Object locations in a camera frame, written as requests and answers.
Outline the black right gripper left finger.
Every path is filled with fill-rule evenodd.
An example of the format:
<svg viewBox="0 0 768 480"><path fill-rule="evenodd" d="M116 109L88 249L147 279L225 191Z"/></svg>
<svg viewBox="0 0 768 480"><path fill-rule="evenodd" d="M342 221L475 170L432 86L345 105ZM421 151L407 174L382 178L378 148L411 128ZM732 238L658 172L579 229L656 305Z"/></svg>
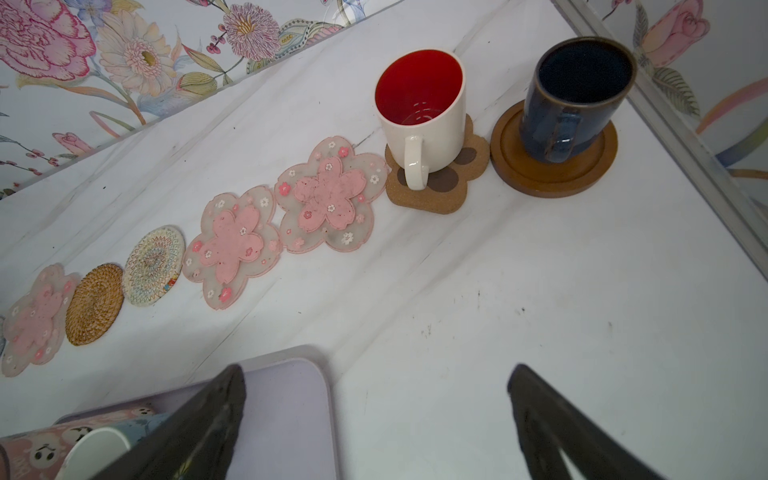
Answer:
<svg viewBox="0 0 768 480"><path fill-rule="evenodd" d="M243 420L246 384L231 364L97 479L223 479Z"/></svg>

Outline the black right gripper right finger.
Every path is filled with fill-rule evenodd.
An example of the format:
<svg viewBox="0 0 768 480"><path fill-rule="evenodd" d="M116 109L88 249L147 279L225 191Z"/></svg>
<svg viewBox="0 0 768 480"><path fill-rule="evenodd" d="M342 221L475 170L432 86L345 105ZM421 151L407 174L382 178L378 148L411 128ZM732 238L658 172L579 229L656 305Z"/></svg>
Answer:
<svg viewBox="0 0 768 480"><path fill-rule="evenodd" d="M517 437L533 479L569 479L568 457L586 479L658 479L525 364L507 383Z"/></svg>

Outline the woven tan round coaster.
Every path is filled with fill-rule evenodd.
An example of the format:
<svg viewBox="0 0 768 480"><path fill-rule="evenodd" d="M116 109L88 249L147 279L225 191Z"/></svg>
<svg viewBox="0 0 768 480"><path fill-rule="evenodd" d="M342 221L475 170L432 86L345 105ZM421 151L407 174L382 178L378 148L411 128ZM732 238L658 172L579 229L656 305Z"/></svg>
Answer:
<svg viewBox="0 0 768 480"><path fill-rule="evenodd" d="M112 327L124 302L122 277L119 265L105 263L92 269L77 286L65 318L72 345L91 344Z"/></svg>

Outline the colourful patterned round coaster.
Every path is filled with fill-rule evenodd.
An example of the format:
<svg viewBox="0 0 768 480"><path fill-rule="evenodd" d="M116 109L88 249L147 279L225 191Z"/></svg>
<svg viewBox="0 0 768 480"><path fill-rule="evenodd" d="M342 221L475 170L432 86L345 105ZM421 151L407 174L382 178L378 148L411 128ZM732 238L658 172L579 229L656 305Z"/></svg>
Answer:
<svg viewBox="0 0 768 480"><path fill-rule="evenodd" d="M178 280L186 248L182 233L163 226L146 234L129 255L122 277L125 299L147 307L162 298Z"/></svg>

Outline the brown wooden round coaster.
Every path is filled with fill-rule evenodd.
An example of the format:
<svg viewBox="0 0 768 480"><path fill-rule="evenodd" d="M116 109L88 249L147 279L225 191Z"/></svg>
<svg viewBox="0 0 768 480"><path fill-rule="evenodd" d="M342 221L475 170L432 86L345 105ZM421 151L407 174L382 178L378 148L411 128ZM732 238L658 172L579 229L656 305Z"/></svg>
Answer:
<svg viewBox="0 0 768 480"><path fill-rule="evenodd" d="M491 161L499 177L517 191L539 198L563 198L597 183L612 166L618 151L617 131L609 123L583 153L561 164L542 163L523 147L519 134L524 102L511 106L494 126Z"/></svg>

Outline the dark navy small mug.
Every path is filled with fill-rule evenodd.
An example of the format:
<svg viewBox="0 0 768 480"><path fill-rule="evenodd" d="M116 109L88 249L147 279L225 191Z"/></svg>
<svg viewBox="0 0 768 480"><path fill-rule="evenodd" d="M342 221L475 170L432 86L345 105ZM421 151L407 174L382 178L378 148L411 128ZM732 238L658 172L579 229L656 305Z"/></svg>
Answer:
<svg viewBox="0 0 768 480"><path fill-rule="evenodd" d="M550 48L538 61L519 132L528 155L561 164L586 151L631 90L636 60L622 44L578 37Z"/></svg>

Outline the red inside white mug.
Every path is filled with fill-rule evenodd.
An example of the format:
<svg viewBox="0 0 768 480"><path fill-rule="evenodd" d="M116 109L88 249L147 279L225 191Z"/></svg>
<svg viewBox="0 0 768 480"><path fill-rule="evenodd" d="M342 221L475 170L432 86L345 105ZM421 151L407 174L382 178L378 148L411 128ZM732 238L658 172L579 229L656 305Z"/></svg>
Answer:
<svg viewBox="0 0 768 480"><path fill-rule="evenodd" d="M466 75L460 60L438 49L410 52L381 74L374 103L387 146L406 186L427 187L463 147Z"/></svg>

